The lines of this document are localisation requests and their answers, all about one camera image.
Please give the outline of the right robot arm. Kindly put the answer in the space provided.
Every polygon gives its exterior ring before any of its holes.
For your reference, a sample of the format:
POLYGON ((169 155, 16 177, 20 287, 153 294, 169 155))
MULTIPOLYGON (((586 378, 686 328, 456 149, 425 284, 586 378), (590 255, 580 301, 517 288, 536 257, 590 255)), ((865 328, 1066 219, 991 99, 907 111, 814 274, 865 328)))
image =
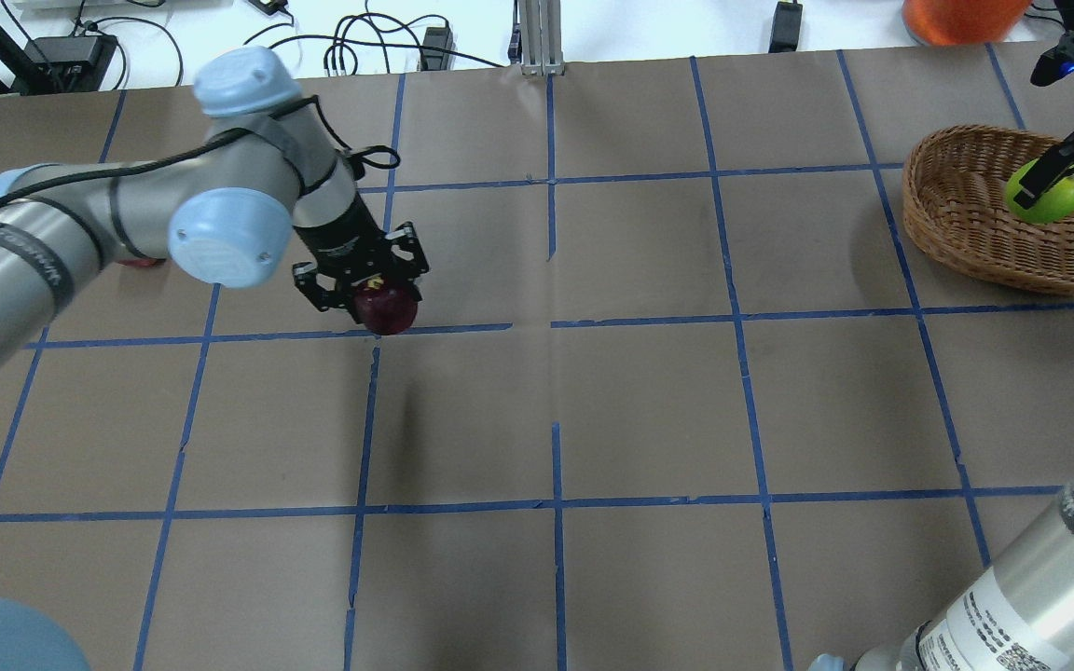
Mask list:
MULTIPOLYGON (((1048 88, 1074 74, 1074 30, 1039 56, 1048 88)), ((954 126, 909 154, 902 224, 938 263, 1028 292, 1074 294, 1074 131, 1057 140, 954 126)), ((1074 670, 1074 477, 988 569, 898 644, 814 670, 1074 670)))

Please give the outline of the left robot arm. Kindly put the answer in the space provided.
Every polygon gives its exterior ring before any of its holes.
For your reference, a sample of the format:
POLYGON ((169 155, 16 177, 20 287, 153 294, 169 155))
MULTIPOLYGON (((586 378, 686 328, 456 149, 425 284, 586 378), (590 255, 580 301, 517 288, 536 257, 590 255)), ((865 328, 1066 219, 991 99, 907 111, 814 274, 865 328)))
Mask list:
POLYGON ((413 225, 387 232, 358 187, 400 154, 343 144, 268 48, 224 52, 192 89, 212 123, 200 147, 0 174, 0 366, 108 265, 170 259, 201 283, 246 289, 271 279, 292 237, 310 251, 291 273, 315 309, 377 336, 412 327, 429 259, 413 225))

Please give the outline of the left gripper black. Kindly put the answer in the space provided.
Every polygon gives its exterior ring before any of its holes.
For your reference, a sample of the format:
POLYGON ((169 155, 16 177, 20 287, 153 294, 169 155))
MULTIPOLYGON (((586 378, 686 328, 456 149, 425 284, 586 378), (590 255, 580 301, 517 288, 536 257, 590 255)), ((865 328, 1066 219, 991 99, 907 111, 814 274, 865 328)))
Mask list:
POLYGON ((375 222, 329 222, 293 230, 311 254, 309 262, 293 265, 293 282, 317 310, 355 313, 355 294, 373 280, 396 286, 415 302, 422 300, 417 280, 430 264, 413 222, 391 232, 375 222))

